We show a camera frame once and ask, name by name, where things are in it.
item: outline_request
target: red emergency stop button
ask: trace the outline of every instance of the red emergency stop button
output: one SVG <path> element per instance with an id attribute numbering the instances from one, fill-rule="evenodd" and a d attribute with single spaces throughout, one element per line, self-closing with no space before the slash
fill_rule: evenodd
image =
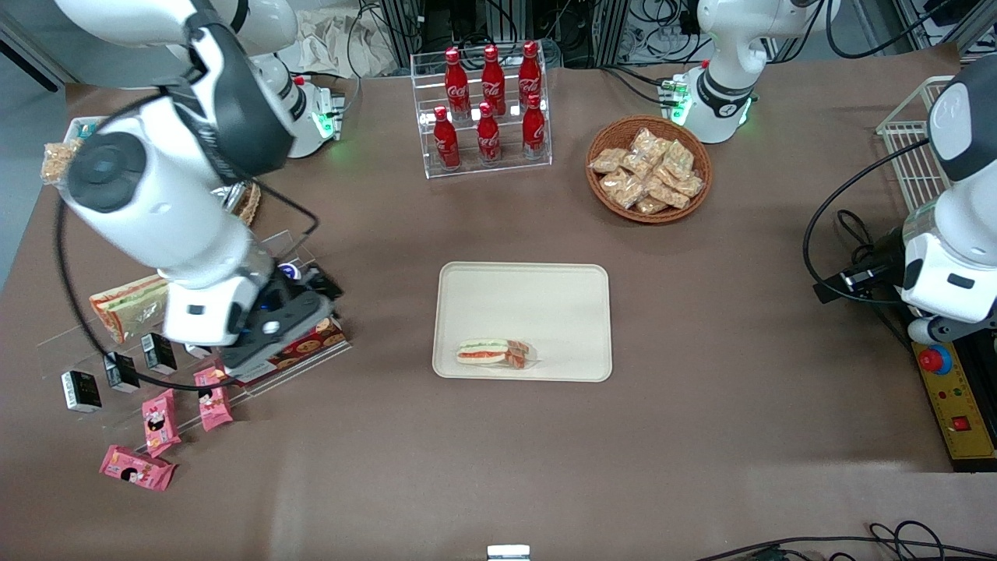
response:
<path id="1" fill-rule="evenodd" d="M 934 344 L 917 354 L 917 363 L 921 368 L 942 376 L 952 369 L 952 355 L 944 346 Z"/>

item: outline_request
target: wicker basket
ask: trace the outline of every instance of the wicker basket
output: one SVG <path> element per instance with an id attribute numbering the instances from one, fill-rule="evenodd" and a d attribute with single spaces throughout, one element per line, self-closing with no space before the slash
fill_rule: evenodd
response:
<path id="1" fill-rule="evenodd" d="M 683 210 L 669 208 L 653 215 L 642 215 L 640 213 L 624 209 L 609 200 L 605 192 L 602 191 L 602 187 L 599 186 L 599 175 L 588 167 L 588 163 L 595 160 L 599 153 L 607 148 L 625 148 L 629 150 L 630 143 L 633 141 L 634 137 L 637 136 L 637 131 L 643 127 L 647 127 L 647 130 L 651 131 L 659 138 L 678 140 L 687 149 L 689 149 L 695 157 L 693 170 L 696 172 L 696 175 L 703 180 L 703 190 L 700 191 L 699 195 L 694 197 L 689 203 L 689 206 Z M 599 131 L 597 135 L 595 135 L 595 138 L 592 139 L 592 145 L 588 148 L 588 157 L 585 159 L 585 175 L 588 177 L 588 186 L 592 188 L 592 193 L 594 193 L 599 201 L 602 201 L 602 204 L 608 207 L 612 212 L 635 222 L 644 224 L 664 224 L 677 221 L 692 214 L 693 211 L 703 204 L 703 201 L 706 200 L 707 194 L 710 193 L 710 187 L 713 185 L 713 164 L 710 162 L 710 156 L 706 153 L 706 148 L 703 146 L 703 143 L 699 142 L 699 139 L 693 136 L 693 134 L 689 131 L 662 117 L 633 115 L 630 117 L 624 117 L 623 119 L 608 125 L 606 128 Z"/>

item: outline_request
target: pink snack package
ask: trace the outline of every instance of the pink snack package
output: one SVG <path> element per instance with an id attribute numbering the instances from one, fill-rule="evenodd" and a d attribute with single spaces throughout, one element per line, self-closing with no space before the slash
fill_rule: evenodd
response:
<path id="1" fill-rule="evenodd" d="M 101 473 L 153 491 L 166 491 L 176 466 L 112 445 L 101 463 Z"/>
<path id="2" fill-rule="evenodd" d="M 194 385 L 212 385 L 228 378 L 220 368 L 205 368 L 193 376 Z M 232 420 L 228 405 L 228 390 L 224 387 L 200 389 L 197 391 L 197 407 L 200 409 L 200 424 L 205 431 Z"/>
<path id="3" fill-rule="evenodd" d="M 180 436 L 176 433 L 172 389 L 143 402 L 142 419 L 146 424 L 146 447 L 153 458 L 180 442 Z"/>

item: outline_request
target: coca-cola bottle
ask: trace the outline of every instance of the coca-cola bottle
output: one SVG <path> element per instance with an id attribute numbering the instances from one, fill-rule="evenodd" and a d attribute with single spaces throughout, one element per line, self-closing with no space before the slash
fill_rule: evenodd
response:
<path id="1" fill-rule="evenodd" d="M 461 166 L 461 150 L 457 146 L 457 129 L 447 120 L 447 108 L 439 106 L 433 110 L 437 124 L 433 127 L 433 138 L 436 139 L 437 152 L 445 172 L 452 172 Z"/>
<path id="2" fill-rule="evenodd" d="M 471 95 L 468 92 L 468 74 L 461 67 L 461 52 L 456 47 L 447 49 L 447 74 L 444 86 L 447 88 L 447 101 L 454 121 L 471 120 Z"/>
<path id="3" fill-rule="evenodd" d="M 505 115 L 505 74 L 499 66 L 499 47 L 485 47 L 485 69 L 482 70 L 482 90 L 485 101 L 496 115 Z"/>
<path id="4" fill-rule="evenodd" d="M 540 93 L 540 65 L 536 62 L 536 41 L 522 45 L 522 64 L 519 65 L 519 109 L 525 112 L 527 96 Z"/>
<path id="5" fill-rule="evenodd" d="M 540 94 L 529 94 L 526 98 L 526 113 L 522 116 L 522 154 L 527 160 L 539 160 L 543 157 L 546 149 L 543 131 Z"/>
<path id="6" fill-rule="evenodd" d="M 492 115 L 492 104 L 482 101 L 478 107 L 482 110 L 482 118 L 478 121 L 478 151 L 481 153 L 482 165 L 490 168 L 501 159 L 499 124 Z"/>

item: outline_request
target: clear acrylic shelf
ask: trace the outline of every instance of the clear acrylic shelf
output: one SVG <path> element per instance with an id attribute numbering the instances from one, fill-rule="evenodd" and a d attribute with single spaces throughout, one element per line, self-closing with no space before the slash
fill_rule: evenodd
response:
<path id="1" fill-rule="evenodd" d="M 485 47 L 470 47 L 461 50 L 461 62 L 468 73 L 468 89 L 471 93 L 472 119 L 460 122 L 453 120 L 450 104 L 447 102 L 447 89 L 444 86 L 444 73 L 447 63 L 444 53 L 422 53 L 412 55 L 412 93 L 416 101 L 416 125 L 419 127 L 419 140 L 423 150 L 423 166 L 426 178 L 432 179 L 461 174 L 495 172 L 516 168 L 549 166 L 553 161 L 552 135 L 550 126 L 550 104 L 547 97 L 547 71 L 542 42 L 538 42 L 536 60 L 540 65 L 540 111 L 543 112 L 544 142 L 546 152 L 539 160 L 528 160 L 522 153 L 522 109 L 519 107 L 519 65 L 522 63 L 522 48 L 517 44 L 498 45 L 498 62 L 505 73 L 505 115 L 496 117 L 501 142 L 501 160 L 490 167 L 482 165 L 478 158 L 477 124 L 481 117 L 478 104 L 484 100 L 482 94 L 482 70 L 485 64 Z M 457 129 L 457 142 L 461 150 L 461 166 L 452 172 L 443 169 L 433 138 L 437 106 L 448 109 L 451 121 Z"/>
<path id="2" fill-rule="evenodd" d="M 262 244 L 272 256 L 279 256 L 294 244 L 294 239 L 285 231 L 268 238 Z M 302 270 L 305 266 L 315 261 L 315 258 L 304 247 L 299 247 L 296 253 L 297 256 L 295 259 L 289 263 Z M 116 351 L 130 356 L 135 360 L 137 370 L 157 379 L 193 385 L 193 375 L 195 372 L 213 366 L 219 361 L 217 355 L 207 358 L 195 358 L 188 354 L 182 345 L 174 343 L 172 350 L 173 355 L 176 357 L 177 370 L 173 374 L 162 375 L 146 368 L 145 361 L 142 358 L 141 335 L 118 344 L 111 339 L 110 334 L 98 318 L 90 321 L 90 327 L 104 348 L 108 351 Z M 159 328 L 154 329 L 154 331 L 161 332 Z M 237 407 L 240 403 L 244 403 L 299 376 L 348 348 L 350 348 L 350 343 L 344 339 L 337 344 L 327 346 L 321 351 L 308 355 L 292 366 L 278 370 L 254 382 L 242 386 L 239 384 L 229 386 L 227 388 L 228 400 L 233 407 L 233 414 L 236 420 L 239 418 Z M 162 393 L 164 391 L 162 387 L 142 382 L 141 387 L 132 393 L 123 393 L 108 387 L 107 378 L 104 374 L 103 359 L 90 346 L 83 329 L 79 326 L 39 343 L 37 351 L 42 379 L 45 380 L 46 384 L 51 386 L 52 399 L 58 399 L 60 402 L 65 403 L 61 388 L 62 382 L 60 380 L 63 372 L 80 370 L 91 374 L 97 379 L 97 386 L 101 394 L 101 409 L 93 413 L 81 413 L 65 409 L 64 414 L 67 420 L 71 422 L 90 423 L 95 428 L 100 429 L 106 444 L 119 444 L 130 447 L 138 452 L 146 449 L 146 436 L 142 422 L 142 403 Z M 200 411 L 197 406 L 196 393 L 177 391 L 174 393 L 174 401 L 176 405 L 176 427 L 180 434 L 184 434 L 195 426 L 200 426 Z"/>

